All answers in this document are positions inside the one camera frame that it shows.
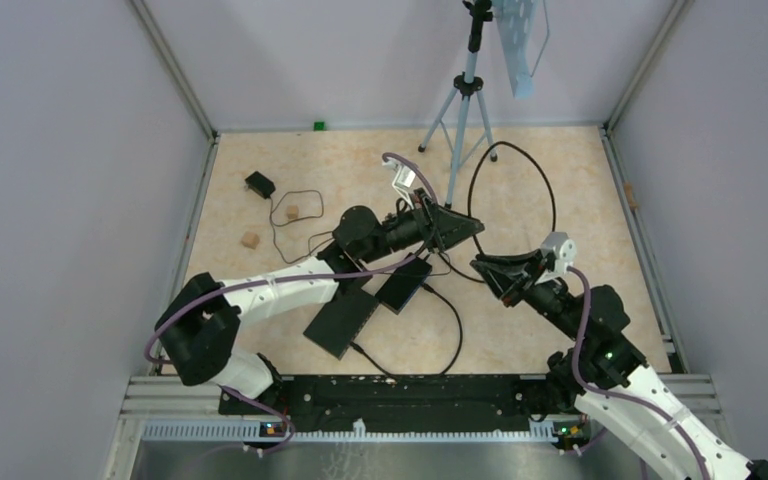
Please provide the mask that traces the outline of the black network switch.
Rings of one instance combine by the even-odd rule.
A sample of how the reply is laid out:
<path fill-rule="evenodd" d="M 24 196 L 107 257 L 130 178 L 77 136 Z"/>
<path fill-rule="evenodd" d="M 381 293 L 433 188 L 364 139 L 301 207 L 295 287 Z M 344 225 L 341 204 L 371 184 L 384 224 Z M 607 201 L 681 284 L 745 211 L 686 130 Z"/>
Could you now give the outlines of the black network switch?
<path fill-rule="evenodd" d="M 378 299 L 363 289 L 340 294 L 322 306 L 303 335 L 340 360 L 378 305 Z"/>
<path fill-rule="evenodd" d="M 408 262 L 388 273 L 388 279 L 375 293 L 378 303 L 391 313 L 400 314 L 432 272 L 431 264 L 412 257 Z"/>

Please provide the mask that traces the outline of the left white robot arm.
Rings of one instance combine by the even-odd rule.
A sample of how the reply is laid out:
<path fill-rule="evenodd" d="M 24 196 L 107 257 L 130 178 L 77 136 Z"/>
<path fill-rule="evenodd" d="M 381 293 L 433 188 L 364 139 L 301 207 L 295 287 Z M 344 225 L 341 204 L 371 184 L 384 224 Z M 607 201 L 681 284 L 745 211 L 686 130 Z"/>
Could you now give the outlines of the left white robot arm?
<path fill-rule="evenodd" d="M 261 354 L 236 346 L 250 325 L 308 305 L 354 298 L 373 271 L 362 264 L 414 246 L 446 251 L 484 230 L 483 223 L 434 202 L 379 220 L 366 206 L 346 210 L 328 247 L 287 268 L 242 280 L 192 277 L 155 325 L 185 386 L 215 384 L 242 394 L 257 413 L 279 404 L 278 373 Z"/>

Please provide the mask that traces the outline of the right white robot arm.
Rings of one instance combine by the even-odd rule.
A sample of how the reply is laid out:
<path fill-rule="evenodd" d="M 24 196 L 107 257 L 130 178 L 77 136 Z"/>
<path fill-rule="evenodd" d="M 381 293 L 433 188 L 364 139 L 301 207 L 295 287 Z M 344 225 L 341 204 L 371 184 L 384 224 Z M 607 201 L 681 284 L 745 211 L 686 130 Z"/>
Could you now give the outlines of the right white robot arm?
<path fill-rule="evenodd" d="M 539 251 L 477 254 L 470 265 L 506 307 L 524 303 L 571 338 L 548 360 L 546 397 L 560 412 L 577 410 L 633 451 L 663 479 L 768 479 L 768 461 L 750 459 L 709 429 L 624 335 L 630 318 L 610 285 L 581 282 L 574 295 L 561 278 L 541 280 L 559 259 Z"/>

